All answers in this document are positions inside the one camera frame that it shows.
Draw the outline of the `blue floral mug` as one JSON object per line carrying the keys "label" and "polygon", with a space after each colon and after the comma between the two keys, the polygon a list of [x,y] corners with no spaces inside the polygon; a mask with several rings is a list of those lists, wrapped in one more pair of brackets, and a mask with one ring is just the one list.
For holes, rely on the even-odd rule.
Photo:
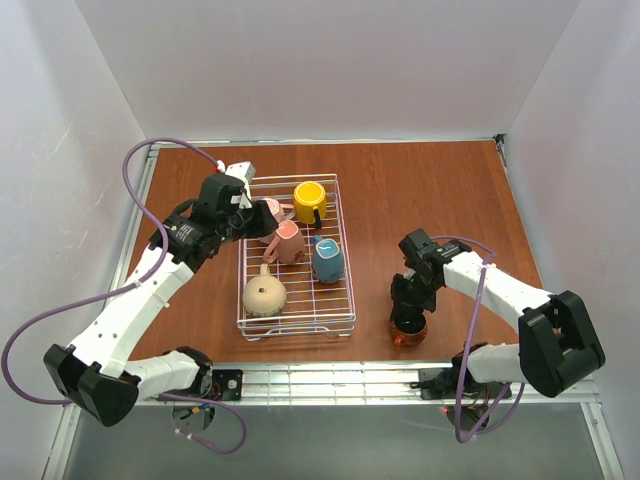
{"label": "blue floral mug", "polygon": [[320,283],[338,282],[345,271],[345,257],[341,247],[331,238],[319,235],[312,237],[311,265],[315,278]]}

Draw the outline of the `salmon pink floral mug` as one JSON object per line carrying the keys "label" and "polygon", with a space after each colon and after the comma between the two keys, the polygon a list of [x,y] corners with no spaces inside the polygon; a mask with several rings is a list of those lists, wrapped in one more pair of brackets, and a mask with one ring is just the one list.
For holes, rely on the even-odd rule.
{"label": "salmon pink floral mug", "polygon": [[263,262],[291,265],[302,262],[306,252],[305,240],[298,225],[284,220],[276,229],[273,239],[263,254]]}

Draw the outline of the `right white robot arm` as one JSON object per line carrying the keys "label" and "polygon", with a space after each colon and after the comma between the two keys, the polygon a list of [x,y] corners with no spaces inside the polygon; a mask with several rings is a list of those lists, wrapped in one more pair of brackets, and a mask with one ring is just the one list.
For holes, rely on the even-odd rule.
{"label": "right white robot arm", "polygon": [[496,268],[466,239],[439,243],[422,229],[399,243],[408,271],[393,277],[390,325],[396,346],[426,336],[426,315],[447,287],[476,301],[518,335],[515,344],[467,343],[450,368],[422,388],[450,392],[488,384],[522,383],[555,398],[605,365],[606,356],[582,298],[530,286]]}

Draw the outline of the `dark glossy orange mug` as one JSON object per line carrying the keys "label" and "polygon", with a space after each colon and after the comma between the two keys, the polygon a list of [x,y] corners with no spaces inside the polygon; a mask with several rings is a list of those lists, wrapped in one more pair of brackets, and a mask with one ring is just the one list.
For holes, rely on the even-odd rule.
{"label": "dark glossy orange mug", "polygon": [[413,347],[426,337],[428,325],[421,314],[395,318],[391,321],[392,344],[396,348]]}

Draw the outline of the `yellow mug black handle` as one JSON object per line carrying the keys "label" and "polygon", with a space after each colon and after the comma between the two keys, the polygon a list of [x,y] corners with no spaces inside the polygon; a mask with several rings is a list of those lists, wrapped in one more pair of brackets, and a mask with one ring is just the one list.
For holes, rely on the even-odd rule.
{"label": "yellow mug black handle", "polygon": [[326,190],[315,181],[304,181],[294,189],[294,209],[296,218],[315,229],[322,227],[327,214]]}

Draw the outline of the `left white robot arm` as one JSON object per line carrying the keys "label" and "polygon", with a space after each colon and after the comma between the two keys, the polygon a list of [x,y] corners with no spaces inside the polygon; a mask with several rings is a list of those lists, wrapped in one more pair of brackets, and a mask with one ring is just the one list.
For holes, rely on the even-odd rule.
{"label": "left white robot arm", "polygon": [[106,427],[119,423],[139,399],[166,392],[203,398],[212,362],[180,347],[133,361],[131,352],[170,298],[222,244],[272,233],[277,222],[263,200],[251,197],[255,174],[247,162],[203,181],[198,198],[174,209],[152,236],[118,295],[68,346],[52,345],[44,364],[57,389]]}

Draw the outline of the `beige ceramic mug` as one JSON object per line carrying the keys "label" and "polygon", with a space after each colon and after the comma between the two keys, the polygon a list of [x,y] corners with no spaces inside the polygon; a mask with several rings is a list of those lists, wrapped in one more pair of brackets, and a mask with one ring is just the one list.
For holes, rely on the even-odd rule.
{"label": "beige ceramic mug", "polygon": [[271,274],[270,265],[262,263],[259,274],[246,284],[242,301],[248,315],[273,317],[284,310],[287,290],[284,284]]}

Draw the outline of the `pale pink faceted mug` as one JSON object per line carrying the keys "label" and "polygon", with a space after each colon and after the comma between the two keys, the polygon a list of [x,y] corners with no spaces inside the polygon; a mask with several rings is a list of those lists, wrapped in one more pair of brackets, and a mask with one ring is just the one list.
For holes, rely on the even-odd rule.
{"label": "pale pink faceted mug", "polygon": [[292,204],[282,203],[274,198],[266,198],[266,202],[278,225],[283,221],[294,219],[295,207]]}

